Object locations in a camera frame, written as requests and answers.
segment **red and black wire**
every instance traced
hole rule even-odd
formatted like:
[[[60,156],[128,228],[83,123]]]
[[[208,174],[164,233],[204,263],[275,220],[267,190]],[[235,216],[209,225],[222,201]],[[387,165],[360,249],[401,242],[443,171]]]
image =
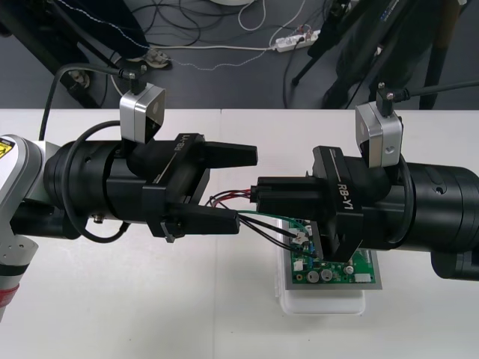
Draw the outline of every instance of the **red and black wire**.
[[[229,209],[223,203],[224,201],[232,200],[234,198],[249,199],[250,197],[251,197],[251,190],[249,190],[249,189],[223,191],[223,192],[219,192],[218,194],[215,194],[214,196],[211,196],[210,199],[207,201],[205,206],[216,207],[218,205],[221,205],[222,207],[224,207],[226,209]],[[301,251],[299,249],[293,248],[293,247],[291,247],[291,246],[289,246],[289,245],[287,245],[283,242],[280,242],[280,241],[278,241],[274,237],[270,236],[268,233],[265,233],[264,231],[262,231],[260,228],[258,228],[256,226],[261,226],[261,227],[264,227],[268,230],[273,230],[273,231],[275,231],[277,233],[280,233],[281,235],[289,237],[289,238],[296,238],[296,236],[294,234],[288,232],[287,230],[283,230],[281,228],[272,226],[271,224],[267,224],[263,221],[259,221],[256,218],[251,218],[247,215],[238,215],[238,216],[239,216],[239,222],[241,224],[244,224],[245,226],[247,226],[248,228],[250,228],[251,230],[253,230],[257,234],[259,234],[263,238],[267,239],[268,241],[270,241],[274,245],[277,245],[280,248],[283,248],[287,251],[291,251],[291,252],[301,254],[305,257],[316,258],[316,254],[304,252],[304,251]]]

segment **yellow warning sticker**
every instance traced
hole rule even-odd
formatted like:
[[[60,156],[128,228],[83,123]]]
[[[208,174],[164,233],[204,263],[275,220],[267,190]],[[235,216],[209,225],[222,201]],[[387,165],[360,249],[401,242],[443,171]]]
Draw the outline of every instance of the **yellow warning sticker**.
[[[9,153],[14,147],[14,142],[0,138],[0,159]]]

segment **white table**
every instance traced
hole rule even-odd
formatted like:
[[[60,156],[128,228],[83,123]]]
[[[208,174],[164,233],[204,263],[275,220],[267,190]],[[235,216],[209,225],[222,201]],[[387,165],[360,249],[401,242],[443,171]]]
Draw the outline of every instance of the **white table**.
[[[406,160],[479,174],[478,112],[400,114]],[[33,140],[40,118],[36,110],[0,111],[0,133]],[[117,118],[109,110],[53,111],[46,137],[63,144]],[[319,144],[356,156],[354,131],[353,111],[172,110],[159,137],[200,132],[258,146],[256,168],[213,171],[212,194],[247,188],[258,176],[302,176]],[[106,235],[117,226],[91,229]],[[441,280],[429,254],[379,253],[383,290],[366,294],[363,316],[311,318],[282,313],[275,248],[247,228],[173,245],[140,225],[110,245],[35,240],[40,250],[0,325],[0,358],[477,357],[479,283]]]

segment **white cable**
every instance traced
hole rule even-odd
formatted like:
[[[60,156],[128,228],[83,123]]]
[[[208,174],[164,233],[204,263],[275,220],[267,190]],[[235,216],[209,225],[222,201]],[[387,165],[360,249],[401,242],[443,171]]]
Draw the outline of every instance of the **white cable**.
[[[250,51],[268,51],[274,50],[274,47],[240,47],[240,46],[151,46],[154,49],[193,49],[193,50],[208,50],[208,49],[231,49],[231,50],[250,50]]]
[[[241,28],[243,30],[246,30],[246,31],[256,31],[258,30],[261,26],[263,26],[264,24],[264,20],[266,20],[266,0],[263,0],[263,19],[261,20],[260,24],[258,26],[256,26],[255,28],[247,28],[245,27],[242,23],[241,23],[241,14],[242,12],[247,8],[249,7],[249,5],[253,4],[256,0],[252,0],[249,4],[246,4],[244,7],[241,8],[241,10],[239,11],[238,13],[238,23],[239,23],[239,26],[241,26]]]
[[[301,3],[301,6],[299,7],[299,10],[298,12],[296,13],[296,15],[290,20],[288,21],[287,23],[285,23],[283,26],[281,26],[278,30],[275,31],[275,33],[271,36],[271,38],[269,39],[269,42],[268,42],[268,46],[269,47],[272,47],[272,42],[273,40],[275,39],[276,35],[278,34],[278,32],[280,32],[283,28],[285,28],[286,26],[288,26],[290,23],[292,23],[294,20],[296,20],[296,18],[300,15],[300,13],[302,12],[302,9],[303,7],[305,6],[305,3],[306,3],[306,0],[302,0],[302,3]]]
[[[179,64],[180,66],[192,66],[194,67],[196,70],[200,70],[200,71],[214,71],[216,70],[217,68],[219,67],[240,67],[240,66],[243,66],[243,65],[246,65],[248,62],[251,62],[253,60],[256,60],[258,58],[260,58],[261,56],[263,56],[265,53],[266,53],[267,50],[264,50],[263,52],[261,52],[258,56],[254,56],[253,58],[250,58],[246,61],[243,61],[241,64],[217,64],[215,65],[214,67],[211,67],[209,69],[205,69],[205,68],[201,68],[201,67],[198,67],[197,65],[195,64],[184,64],[182,62],[179,62],[178,60],[174,60],[174,59],[171,59],[174,63],[176,64]]]
[[[74,11],[78,11],[82,14],[84,14],[86,17],[88,17],[89,19],[95,21],[95,22],[98,22],[100,24],[107,24],[107,25],[110,25],[111,27],[113,28],[116,28],[122,35],[123,37],[125,37],[126,39],[130,40],[132,43],[134,43],[136,46],[139,46],[143,49],[149,49],[150,47],[149,46],[145,46],[145,45],[141,45],[140,43],[137,43],[136,41],[134,41],[131,37],[128,37],[125,35],[125,33],[118,27],[116,26],[115,24],[111,24],[110,22],[105,22],[105,21],[102,21],[102,20],[98,20],[98,19],[95,19],[94,17],[92,17],[92,15],[90,15],[89,13],[87,13],[86,11],[83,11],[82,9],[78,9],[77,7],[73,7],[73,6],[69,6],[65,1],[63,0],[56,0],[60,3],[62,3],[63,5],[65,5],[66,7],[68,7],[69,9],[71,10],[74,10]]]
[[[65,1],[63,0],[56,0],[60,3],[62,3],[63,5],[65,5],[66,7],[68,7],[69,9],[71,10],[74,10],[74,11],[78,11],[80,13],[83,13],[86,17],[88,17],[89,19],[95,21],[95,22],[98,22],[100,24],[107,24],[107,25],[110,25],[111,27],[113,28],[116,28],[122,35],[123,37],[125,37],[126,39],[130,40],[132,43],[134,43],[136,46],[139,46],[141,48],[144,48],[144,49],[151,49],[151,46],[144,46],[144,45],[141,45],[140,43],[137,43],[136,41],[134,41],[133,39],[131,39],[130,37],[126,36],[122,31],[121,29],[116,26],[115,24],[111,24],[110,22],[104,22],[102,20],[98,20],[94,17],[92,17],[92,15],[90,15],[89,13],[87,13],[86,11],[83,11],[82,9],[78,9],[76,7],[72,7],[72,6],[69,6]],[[250,49],[255,49],[255,50],[258,50],[258,51],[261,51],[261,53],[258,55],[258,56],[254,56],[253,58],[250,58],[246,61],[243,61],[242,63],[240,64],[217,64],[215,65],[214,67],[212,68],[202,68],[202,67],[199,67],[195,64],[190,64],[190,63],[183,63],[183,62],[180,62],[180,61],[177,61],[177,60],[174,60],[173,58],[168,58],[168,60],[176,63],[176,64],[179,64],[180,66],[192,66],[194,67],[196,70],[200,70],[200,71],[214,71],[216,70],[217,68],[219,67],[240,67],[240,66],[243,66],[243,65],[246,65],[248,62],[251,62],[253,60],[256,60],[257,58],[260,58],[261,56],[263,56],[265,54],[266,51],[268,50],[271,50],[270,48],[264,48],[264,49],[256,49],[256,48],[250,48]],[[120,60],[120,58],[117,58],[114,62],[114,64],[116,64],[118,61]],[[112,82],[113,82],[113,86],[115,87],[115,89],[117,90],[117,92],[123,96],[123,94],[121,93],[120,89],[118,88],[118,86],[116,85],[116,82],[114,81],[114,79],[112,78]]]

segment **white power strip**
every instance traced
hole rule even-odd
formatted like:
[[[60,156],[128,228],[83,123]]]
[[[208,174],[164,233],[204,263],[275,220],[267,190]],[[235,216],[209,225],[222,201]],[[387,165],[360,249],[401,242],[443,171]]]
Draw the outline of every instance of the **white power strip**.
[[[321,32],[321,30],[316,30],[313,32],[311,35],[311,38],[305,41],[302,41],[301,43],[298,44],[296,47],[297,49],[301,49],[303,47],[311,46],[314,41],[317,40],[317,35]],[[276,39],[276,50],[278,52],[286,52],[286,51],[291,51],[294,49],[294,46],[298,42],[298,40],[301,37],[304,37],[305,35],[294,35],[294,36],[289,36],[289,37],[280,37],[279,39]]]

